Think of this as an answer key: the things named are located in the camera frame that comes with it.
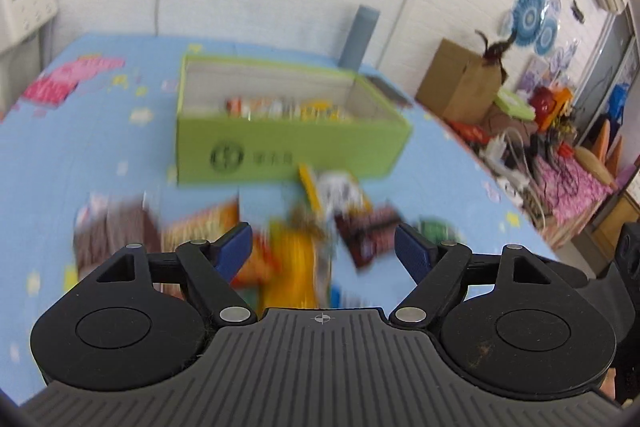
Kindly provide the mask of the green pea snack bag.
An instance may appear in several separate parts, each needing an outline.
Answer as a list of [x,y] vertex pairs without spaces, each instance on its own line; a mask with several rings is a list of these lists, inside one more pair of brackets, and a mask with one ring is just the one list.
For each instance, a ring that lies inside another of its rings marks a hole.
[[448,221],[436,218],[421,218],[418,221],[419,232],[431,243],[460,243],[461,233]]

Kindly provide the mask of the red orange cracker bag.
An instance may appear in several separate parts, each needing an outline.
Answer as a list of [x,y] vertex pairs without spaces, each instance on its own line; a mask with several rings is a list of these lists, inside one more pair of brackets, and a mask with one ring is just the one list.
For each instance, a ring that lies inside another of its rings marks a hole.
[[163,251],[175,251],[177,247],[193,239],[206,239],[213,243],[239,222],[239,199],[230,199],[167,225],[160,233],[160,243]]

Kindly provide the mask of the golden yellow candy bag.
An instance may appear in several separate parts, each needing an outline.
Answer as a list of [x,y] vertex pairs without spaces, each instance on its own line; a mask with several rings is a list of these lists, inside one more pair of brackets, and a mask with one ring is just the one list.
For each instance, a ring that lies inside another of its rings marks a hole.
[[331,278],[331,248],[328,232],[318,220],[301,215],[272,219],[268,246],[278,267],[258,287],[257,313],[324,307]]

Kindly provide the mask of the dark red cookie packet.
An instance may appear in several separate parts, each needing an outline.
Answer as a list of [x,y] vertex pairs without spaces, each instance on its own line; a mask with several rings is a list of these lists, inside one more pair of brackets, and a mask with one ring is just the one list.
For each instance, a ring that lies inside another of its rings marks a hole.
[[334,216],[338,235],[357,269],[394,250],[395,231],[401,221],[401,214],[392,205]]

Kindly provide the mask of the brown transparent snack bag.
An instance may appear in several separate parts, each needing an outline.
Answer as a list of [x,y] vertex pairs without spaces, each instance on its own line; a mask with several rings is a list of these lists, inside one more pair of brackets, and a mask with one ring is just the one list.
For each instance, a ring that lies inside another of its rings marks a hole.
[[76,267],[82,279],[93,269],[129,244],[141,244],[147,251],[160,251],[160,230],[145,194],[114,198],[91,194],[78,211],[73,246]]

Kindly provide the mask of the yellow white snack packet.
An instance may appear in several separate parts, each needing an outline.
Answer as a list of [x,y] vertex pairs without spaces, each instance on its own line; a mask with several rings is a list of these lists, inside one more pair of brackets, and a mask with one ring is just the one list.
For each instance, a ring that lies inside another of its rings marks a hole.
[[323,221],[336,215],[348,215],[372,209],[370,199],[359,181],[345,170],[322,170],[306,164],[298,166],[311,210]]

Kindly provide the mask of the white power strip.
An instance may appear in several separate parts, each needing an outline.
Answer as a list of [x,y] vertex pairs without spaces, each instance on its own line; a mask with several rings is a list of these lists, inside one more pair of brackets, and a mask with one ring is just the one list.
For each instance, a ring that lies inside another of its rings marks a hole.
[[510,169],[501,161],[490,160],[488,166],[494,173],[498,187],[518,208],[525,205],[525,196],[530,193],[532,180],[518,169]]

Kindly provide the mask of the green cardboard box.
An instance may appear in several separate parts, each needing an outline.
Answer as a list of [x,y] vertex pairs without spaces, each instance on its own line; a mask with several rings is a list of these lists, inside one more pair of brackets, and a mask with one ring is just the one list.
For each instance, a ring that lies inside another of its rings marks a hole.
[[300,165],[381,178],[412,126],[363,75],[223,55],[187,55],[176,110],[182,185],[294,179]]

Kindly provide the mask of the small green box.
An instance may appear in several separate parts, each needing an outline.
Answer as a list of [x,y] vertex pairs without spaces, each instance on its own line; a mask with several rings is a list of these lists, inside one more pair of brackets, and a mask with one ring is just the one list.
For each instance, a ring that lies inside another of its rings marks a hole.
[[508,89],[499,89],[495,98],[495,104],[503,111],[503,113],[512,118],[533,121],[536,117],[533,106],[529,105],[516,93]]

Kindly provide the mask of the blue cartoon tablecloth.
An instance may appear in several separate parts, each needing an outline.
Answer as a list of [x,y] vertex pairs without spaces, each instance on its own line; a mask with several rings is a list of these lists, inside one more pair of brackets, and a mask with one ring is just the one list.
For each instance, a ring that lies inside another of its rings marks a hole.
[[[122,67],[81,83],[57,108],[18,102],[2,120],[1,387],[13,401],[42,389],[29,334],[70,283],[76,219],[92,196],[144,195],[165,225],[237,198],[254,228],[302,200],[296,182],[176,184],[176,90],[190,52],[332,65],[320,55],[176,37],[85,35],[58,54],[58,65],[103,56]],[[394,170],[362,184],[372,202],[394,205],[409,222],[444,220],[477,253],[520,244],[552,256],[454,134],[419,106],[405,115],[412,133]]]

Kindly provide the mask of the brown cardboard box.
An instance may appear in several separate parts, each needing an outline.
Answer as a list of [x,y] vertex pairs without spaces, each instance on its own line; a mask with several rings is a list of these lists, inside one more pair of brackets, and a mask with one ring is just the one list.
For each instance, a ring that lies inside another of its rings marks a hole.
[[442,120],[480,124],[501,86],[498,63],[442,39],[414,99]]

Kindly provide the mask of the smartphone with red case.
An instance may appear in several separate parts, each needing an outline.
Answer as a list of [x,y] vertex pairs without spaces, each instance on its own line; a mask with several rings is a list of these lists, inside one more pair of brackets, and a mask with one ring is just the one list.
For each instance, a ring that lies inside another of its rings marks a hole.
[[390,101],[393,105],[400,108],[409,108],[412,106],[412,101],[405,95],[404,92],[401,92],[399,89],[395,88],[391,83],[385,80],[382,77],[378,76],[366,76],[367,80],[374,86],[378,91],[385,96],[386,100]]

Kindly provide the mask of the dark purple plant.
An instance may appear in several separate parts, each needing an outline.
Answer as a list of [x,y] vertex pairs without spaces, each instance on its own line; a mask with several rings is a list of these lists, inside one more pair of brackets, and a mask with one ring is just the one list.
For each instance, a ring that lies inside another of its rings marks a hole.
[[509,51],[518,36],[518,31],[513,29],[508,38],[490,43],[483,31],[475,29],[474,32],[483,40],[485,45],[483,53],[484,66],[502,66],[503,55]]

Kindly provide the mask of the grey cylindrical bottle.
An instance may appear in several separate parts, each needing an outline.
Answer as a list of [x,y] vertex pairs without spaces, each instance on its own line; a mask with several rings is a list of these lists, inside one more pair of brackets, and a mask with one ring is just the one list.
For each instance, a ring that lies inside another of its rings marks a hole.
[[350,26],[338,67],[358,72],[380,18],[380,11],[360,5]]

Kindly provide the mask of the blue paper fan decoration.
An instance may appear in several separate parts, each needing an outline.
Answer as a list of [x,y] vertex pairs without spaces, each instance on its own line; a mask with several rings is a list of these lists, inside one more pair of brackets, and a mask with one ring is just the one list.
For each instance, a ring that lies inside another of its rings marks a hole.
[[548,0],[515,0],[512,8],[514,43],[521,48],[531,46],[541,30]]

